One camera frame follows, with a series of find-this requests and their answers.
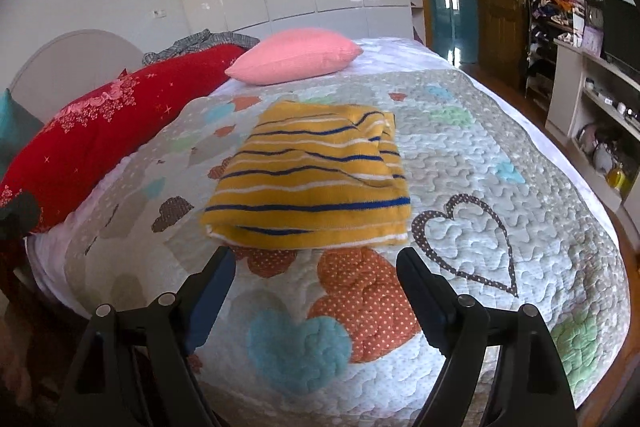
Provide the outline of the grey knit garment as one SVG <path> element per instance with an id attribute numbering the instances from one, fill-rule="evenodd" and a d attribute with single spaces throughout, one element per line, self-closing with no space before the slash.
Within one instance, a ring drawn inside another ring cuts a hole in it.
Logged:
<path id="1" fill-rule="evenodd" d="M 170 58 L 205 51 L 223 44 L 233 44 L 247 51 L 257 46 L 258 43 L 260 43 L 258 38 L 240 34 L 239 32 L 211 32 L 209 29 L 204 29 L 175 41 L 169 48 L 143 54 L 142 65 L 149 66 L 167 61 Z"/>

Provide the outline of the small desk clock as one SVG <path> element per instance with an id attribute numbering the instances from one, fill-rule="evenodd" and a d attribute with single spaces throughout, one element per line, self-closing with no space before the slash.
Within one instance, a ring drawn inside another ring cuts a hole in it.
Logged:
<path id="1" fill-rule="evenodd" d="M 604 0 L 584 0 L 586 25 L 602 30 L 604 25 Z"/>

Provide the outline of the heart patterned quilted bedspread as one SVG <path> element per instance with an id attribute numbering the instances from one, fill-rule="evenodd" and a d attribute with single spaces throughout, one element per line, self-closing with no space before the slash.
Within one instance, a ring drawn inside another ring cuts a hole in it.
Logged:
<path id="1" fill-rule="evenodd" d="M 81 219 L 64 274 L 82 309 L 134 309 L 221 245 L 235 278 L 192 366 L 233 426 L 416 418 L 444 359 L 398 282 L 407 246 L 486 307 L 535 306 L 576 403 L 629 329 L 605 214 L 456 70 L 190 102 Z"/>

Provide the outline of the cluttered black shoe rack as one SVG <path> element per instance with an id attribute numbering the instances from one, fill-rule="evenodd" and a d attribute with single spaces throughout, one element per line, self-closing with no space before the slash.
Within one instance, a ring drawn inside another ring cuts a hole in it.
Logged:
<path id="1" fill-rule="evenodd" d="M 578 31 L 574 13 L 579 0 L 526 0 L 525 69 L 521 85 L 525 98 L 548 109 L 554 86 L 558 41 L 574 42 Z"/>

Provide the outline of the white rounded headboard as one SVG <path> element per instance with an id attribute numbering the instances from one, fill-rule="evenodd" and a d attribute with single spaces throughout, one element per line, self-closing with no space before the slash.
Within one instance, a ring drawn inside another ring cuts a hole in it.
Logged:
<path id="1" fill-rule="evenodd" d="M 143 52 L 112 32 L 66 32 L 42 46 L 10 84 L 13 100 L 42 122 L 71 101 L 142 67 Z"/>

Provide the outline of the teal cushion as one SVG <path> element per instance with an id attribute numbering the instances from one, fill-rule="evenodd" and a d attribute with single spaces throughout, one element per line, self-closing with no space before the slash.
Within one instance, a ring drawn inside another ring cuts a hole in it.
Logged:
<path id="1" fill-rule="evenodd" d="M 0 103 L 0 176 L 4 176 L 15 156 L 42 129 L 43 123 L 13 100 L 9 89 Z"/>

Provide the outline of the black television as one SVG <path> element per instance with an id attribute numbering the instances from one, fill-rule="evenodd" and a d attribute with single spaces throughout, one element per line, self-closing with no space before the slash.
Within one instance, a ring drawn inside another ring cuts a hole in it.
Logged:
<path id="1" fill-rule="evenodd" d="M 602 54 L 611 63 L 639 75 L 639 9 L 624 0 L 603 0 Z"/>

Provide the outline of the red floral duvet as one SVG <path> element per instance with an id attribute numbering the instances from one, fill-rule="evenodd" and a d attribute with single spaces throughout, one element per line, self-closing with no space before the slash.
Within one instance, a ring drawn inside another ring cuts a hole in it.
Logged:
<path id="1" fill-rule="evenodd" d="M 244 53 L 233 44 L 121 75 L 63 107 L 12 160 L 1 218 L 21 233 L 50 230 L 75 211 L 119 161 L 149 142 L 194 98 L 228 80 Z"/>

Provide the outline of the white tv cabinet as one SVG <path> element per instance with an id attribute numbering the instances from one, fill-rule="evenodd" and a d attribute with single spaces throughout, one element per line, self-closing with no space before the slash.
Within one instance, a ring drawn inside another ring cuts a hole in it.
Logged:
<path id="1" fill-rule="evenodd" d="M 638 247 L 639 123 L 627 109 L 639 109 L 634 78 L 583 49 L 556 43 L 546 129 Z"/>

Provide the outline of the yellow striped knit sweater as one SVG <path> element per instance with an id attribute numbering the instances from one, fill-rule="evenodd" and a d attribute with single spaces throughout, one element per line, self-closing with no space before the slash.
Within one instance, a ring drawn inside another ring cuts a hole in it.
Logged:
<path id="1" fill-rule="evenodd" d="M 201 214 L 209 236 L 270 249 L 404 243 L 409 185 L 395 117 L 367 105 L 271 104 Z"/>

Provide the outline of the pink pillow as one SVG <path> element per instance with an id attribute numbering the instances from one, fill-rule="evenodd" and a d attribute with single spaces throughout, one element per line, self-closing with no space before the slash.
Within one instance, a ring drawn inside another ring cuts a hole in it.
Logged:
<path id="1" fill-rule="evenodd" d="M 341 72 L 363 52 L 355 41 L 321 28 L 277 32 L 237 58 L 226 69 L 232 79 L 269 86 Z"/>

